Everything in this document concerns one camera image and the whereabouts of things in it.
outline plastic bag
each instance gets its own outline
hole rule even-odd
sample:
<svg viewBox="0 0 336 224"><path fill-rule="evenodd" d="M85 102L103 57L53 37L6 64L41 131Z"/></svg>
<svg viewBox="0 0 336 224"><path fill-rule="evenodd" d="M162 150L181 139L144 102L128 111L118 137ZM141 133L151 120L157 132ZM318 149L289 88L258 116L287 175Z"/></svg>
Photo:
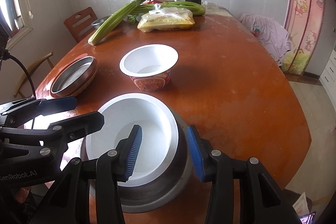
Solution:
<svg viewBox="0 0 336 224"><path fill-rule="evenodd" d="M142 32L152 30L171 31L189 29L194 24L193 13L184 8L163 8L155 5L156 9L149 11L141 17L138 29Z"/></svg>

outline celery bunch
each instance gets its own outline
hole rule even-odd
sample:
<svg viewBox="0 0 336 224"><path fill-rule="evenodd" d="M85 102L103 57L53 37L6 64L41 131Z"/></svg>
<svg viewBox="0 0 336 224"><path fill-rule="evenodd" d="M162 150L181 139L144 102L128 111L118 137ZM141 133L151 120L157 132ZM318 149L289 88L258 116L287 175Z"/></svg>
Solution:
<svg viewBox="0 0 336 224"><path fill-rule="evenodd" d="M111 15L89 38L89 44L95 46L104 39L109 32L118 26L120 22L127 16L132 14L133 10L137 8L145 0L131 0L128 4L117 10Z"/></svg>
<svg viewBox="0 0 336 224"><path fill-rule="evenodd" d="M193 16L202 16L205 14L205 8L202 5L197 3L189 2L189 1L175 1L175 2L164 2L161 3L161 8L185 8L190 10L193 13ZM154 4L144 4L139 5L131 15L138 15L140 13L148 13L148 11L154 10Z"/></svg>

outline chair backrest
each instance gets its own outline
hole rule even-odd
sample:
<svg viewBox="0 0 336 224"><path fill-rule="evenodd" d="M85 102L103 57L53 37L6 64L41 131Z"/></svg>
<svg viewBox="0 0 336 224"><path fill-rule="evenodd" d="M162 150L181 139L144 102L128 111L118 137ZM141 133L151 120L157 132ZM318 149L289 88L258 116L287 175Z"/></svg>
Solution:
<svg viewBox="0 0 336 224"><path fill-rule="evenodd" d="M47 60L48 61L48 64L51 68L54 67L53 63L50 61L50 57L53 56L53 52L51 53L48 53L46 56L43 56L41 59L39 60L36 60L33 64L31 64L28 68L27 68L27 71L29 73L29 75L31 76L39 66L41 66L41 64ZM23 74L20 78L20 81L17 83L15 89L14 89L14 98L17 97L17 95L19 94L22 99L26 98L22 92L20 91L21 87L24 85L24 83L28 80L26 74Z"/></svg>
<svg viewBox="0 0 336 224"><path fill-rule="evenodd" d="M97 20L97 16L91 7L75 13L64 21L73 38L79 43L84 37L94 31L91 23Z"/></svg>

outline window sill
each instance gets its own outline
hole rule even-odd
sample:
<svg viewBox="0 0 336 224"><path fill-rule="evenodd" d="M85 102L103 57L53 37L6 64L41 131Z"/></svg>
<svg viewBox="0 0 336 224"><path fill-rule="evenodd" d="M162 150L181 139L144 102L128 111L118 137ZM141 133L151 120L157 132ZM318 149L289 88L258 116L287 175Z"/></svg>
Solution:
<svg viewBox="0 0 336 224"><path fill-rule="evenodd" d="M32 30L32 28L24 26L21 30L16 33L13 38L8 40L7 43L7 49L10 50L11 48L14 47L27 33L29 33Z"/></svg>

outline silver screw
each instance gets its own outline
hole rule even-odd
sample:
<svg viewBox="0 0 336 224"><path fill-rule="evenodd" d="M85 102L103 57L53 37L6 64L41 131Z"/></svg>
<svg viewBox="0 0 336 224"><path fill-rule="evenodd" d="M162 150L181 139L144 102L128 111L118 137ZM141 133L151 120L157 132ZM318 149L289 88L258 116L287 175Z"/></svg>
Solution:
<svg viewBox="0 0 336 224"><path fill-rule="evenodd" d="M53 127L53 130L60 130L60 129L62 129L62 126L54 126Z"/></svg>
<svg viewBox="0 0 336 224"><path fill-rule="evenodd" d="M211 151L211 155L218 157L218 156L221 155L221 152L219 150L215 149L215 150Z"/></svg>
<svg viewBox="0 0 336 224"><path fill-rule="evenodd" d="M107 156L109 157L114 157L117 154L118 152L116 150L110 150L109 152L107 152Z"/></svg>
<svg viewBox="0 0 336 224"><path fill-rule="evenodd" d="M80 158L73 158L73 159L71 160L71 164L73 164L73 165L77 165L80 161L81 161Z"/></svg>
<svg viewBox="0 0 336 224"><path fill-rule="evenodd" d="M47 156L47 155L49 155L49 154L50 154L50 148L47 148L47 147L42 148L41 151L40 151L40 154L41 154L42 156Z"/></svg>
<svg viewBox="0 0 336 224"><path fill-rule="evenodd" d="M257 158L255 158L255 157L252 157L252 158L250 158L250 163L252 163L252 164L258 164L259 160Z"/></svg>

